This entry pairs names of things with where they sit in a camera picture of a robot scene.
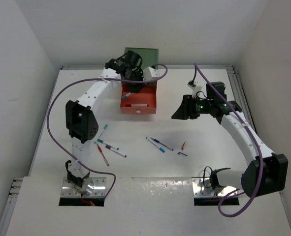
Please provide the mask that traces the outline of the blue capped marker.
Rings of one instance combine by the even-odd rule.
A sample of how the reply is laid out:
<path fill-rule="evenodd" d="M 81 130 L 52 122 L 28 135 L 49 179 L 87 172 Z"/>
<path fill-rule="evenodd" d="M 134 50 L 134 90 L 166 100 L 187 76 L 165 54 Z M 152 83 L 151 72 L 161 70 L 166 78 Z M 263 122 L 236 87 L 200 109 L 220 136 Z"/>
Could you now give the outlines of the blue capped marker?
<path fill-rule="evenodd" d="M 131 95 L 132 95 L 132 93 L 131 93 L 131 92 L 129 92 L 129 93 L 127 93 L 127 94 L 123 95 L 123 96 L 122 96 L 122 99 L 126 99 L 127 97 L 129 97 L 129 96 L 131 96 Z"/>

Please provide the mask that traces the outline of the orange drawer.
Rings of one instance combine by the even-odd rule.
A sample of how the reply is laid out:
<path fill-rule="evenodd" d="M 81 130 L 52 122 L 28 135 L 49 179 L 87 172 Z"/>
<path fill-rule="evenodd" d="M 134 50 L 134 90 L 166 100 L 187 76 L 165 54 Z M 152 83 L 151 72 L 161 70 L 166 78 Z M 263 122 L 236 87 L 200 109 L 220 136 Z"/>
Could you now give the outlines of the orange drawer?
<path fill-rule="evenodd" d="M 122 96 L 128 93 L 128 86 L 122 85 Z M 149 107 L 125 107 L 126 104 L 148 104 Z M 157 86 L 145 86 L 140 93 L 121 98 L 120 111 L 129 115 L 153 115 L 157 112 Z"/>

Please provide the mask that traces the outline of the red capped white marker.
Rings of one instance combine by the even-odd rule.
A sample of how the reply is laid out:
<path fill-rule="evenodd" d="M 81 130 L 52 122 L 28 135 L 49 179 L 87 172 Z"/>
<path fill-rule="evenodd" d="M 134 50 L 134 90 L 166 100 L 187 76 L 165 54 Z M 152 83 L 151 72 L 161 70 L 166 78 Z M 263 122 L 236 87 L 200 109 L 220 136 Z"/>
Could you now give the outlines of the red capped white marker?
<path fill-rule="evenodd" d="M 148 104 L 126 104 L 125 107 L 149 107 Z"/>

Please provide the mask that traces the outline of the teal capped white pen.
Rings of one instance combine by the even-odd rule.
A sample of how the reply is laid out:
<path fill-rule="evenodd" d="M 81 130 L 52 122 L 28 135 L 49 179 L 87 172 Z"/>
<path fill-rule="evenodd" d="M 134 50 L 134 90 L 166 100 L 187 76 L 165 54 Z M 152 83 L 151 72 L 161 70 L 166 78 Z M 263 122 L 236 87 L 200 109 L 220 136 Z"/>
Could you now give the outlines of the teal capped white pen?
<path fill-rule="evenodd" d="M 103 127 L 103 129 L 102 129 L 102 131 L 101 131 L 101 133 L 99 134 L 99 136 L 94 140 L 94 144 L 101 138 L 101 136 L 103 135 L 103 133 L 105 132 L 105 130 L 108 128 L 108 124 L 106 124 L 104 127 Z"/>

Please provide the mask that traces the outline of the teal capped marker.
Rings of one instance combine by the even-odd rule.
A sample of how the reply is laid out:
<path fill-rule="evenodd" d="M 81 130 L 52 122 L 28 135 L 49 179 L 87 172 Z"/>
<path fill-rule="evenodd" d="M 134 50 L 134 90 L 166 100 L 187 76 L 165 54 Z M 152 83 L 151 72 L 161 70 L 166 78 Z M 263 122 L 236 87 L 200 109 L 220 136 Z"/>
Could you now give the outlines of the teal capped marker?
<path fill-rule="evenodd" d="M 99 143 L 104 144 L 105 146 L 109 146 L 110 148 L 113 148 L 113 149 L 115 149 L 115 150 L 119 150 L 118 147 L 114 147 L 114 146 L 110 145 L 109 143 L 105 142 L 104 140 L 97 139 L 97 141 L 98 141 Z"/>

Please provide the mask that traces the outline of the purple capped marker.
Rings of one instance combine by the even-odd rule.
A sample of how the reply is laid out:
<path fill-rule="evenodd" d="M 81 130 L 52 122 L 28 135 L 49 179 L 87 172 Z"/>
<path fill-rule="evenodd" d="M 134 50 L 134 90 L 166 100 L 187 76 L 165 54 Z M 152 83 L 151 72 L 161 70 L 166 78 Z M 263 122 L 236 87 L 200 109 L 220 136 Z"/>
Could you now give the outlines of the purple capped marker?
<path fill-rule="evenodd" d="M 126 158 L 126 157 L 127 157 L 125 154 L 122 154 L 122 153 L 118 152 L 116 149 L 112 148 L 112 147 L 109 146 L 109 145 L 106 145 L 105 147 L 106 147 L 108 150 L 112 151 L 113 153 L 115 153 L 115 154 L 117 154 L 117 155 L 119 155 L 119 156 L 121 156 L 121 157 L 123 157 L 123 158 Z"/>

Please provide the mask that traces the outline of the light blue capped pen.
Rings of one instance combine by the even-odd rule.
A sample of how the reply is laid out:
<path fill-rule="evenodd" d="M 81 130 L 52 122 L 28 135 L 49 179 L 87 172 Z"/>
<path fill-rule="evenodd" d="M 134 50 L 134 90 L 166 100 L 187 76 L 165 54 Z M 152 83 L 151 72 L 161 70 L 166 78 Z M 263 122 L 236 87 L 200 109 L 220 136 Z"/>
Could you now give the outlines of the light blue capped pen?
<path fill-rule="evenodd" d="M 153 146 L 155 146 L 159 151 L 161 151 L 162 153 L 165 153 L 165 150 L 162 147 L 155 144 L 149 137 L 146 137 L 146 140 L 149 141 Z"/>

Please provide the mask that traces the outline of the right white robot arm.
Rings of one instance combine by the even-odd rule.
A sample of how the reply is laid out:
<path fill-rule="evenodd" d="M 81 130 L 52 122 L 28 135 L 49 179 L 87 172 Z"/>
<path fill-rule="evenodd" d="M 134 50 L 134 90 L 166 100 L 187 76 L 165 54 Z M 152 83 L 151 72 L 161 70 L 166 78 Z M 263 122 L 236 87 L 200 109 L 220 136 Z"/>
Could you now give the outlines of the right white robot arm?
<path fill-rule="evenodd" d="M 276 154 L 259 138 L 236 101 L 226 100 L 225 84 L 207 84 L 206 98 L 198 96 L 201 86 L 193 81 L 188 86 L 193 92 L 183 96 L 172 119 L 187 120 L 196 119 L 201 114 L 211 115 L 231 135 L 247 163 L 245 171 L 231 168 L 212 170 L 207 187 L 232 186 L 244 191 L 248 197 L 252 196 L 257 184 L 257 196 L 282 191 L 286 183 L 288 159 L 284 154 Z"/>

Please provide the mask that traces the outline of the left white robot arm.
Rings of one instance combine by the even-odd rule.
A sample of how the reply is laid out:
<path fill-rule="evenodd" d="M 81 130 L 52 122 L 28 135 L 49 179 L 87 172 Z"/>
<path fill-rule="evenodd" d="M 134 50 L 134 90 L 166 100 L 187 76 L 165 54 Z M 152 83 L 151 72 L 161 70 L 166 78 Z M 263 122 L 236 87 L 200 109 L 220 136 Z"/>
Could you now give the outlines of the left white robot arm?
<path fill-rule="evenodd" d="M 145 86 L 141 69 L 142 57 L 131 50 L 105 64 L 98 80 L 76 101 L 68 101 L 65 106 L 66 128 L 71 137 L 72 154 L 78 161 L 89 157 L 91 140 L 98 132 L 94 113 L 106 96 L 121 83 L 127 81 L 128 93 L 140 92 Z"/>

